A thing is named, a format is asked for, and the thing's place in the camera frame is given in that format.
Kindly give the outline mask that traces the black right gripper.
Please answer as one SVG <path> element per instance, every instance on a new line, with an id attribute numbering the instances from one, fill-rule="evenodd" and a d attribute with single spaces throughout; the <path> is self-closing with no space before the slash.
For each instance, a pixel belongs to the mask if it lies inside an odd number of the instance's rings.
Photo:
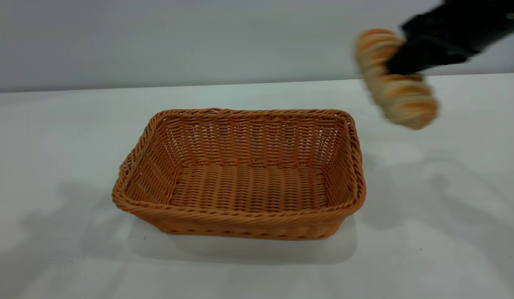
<path id="1" fill-rule="evenodd" d="M 465 63 L 492 44 L 492 15 L 482 8 L 434 8 L 401 28 L 405 43 L 388 59 L 389 74 Z"/>

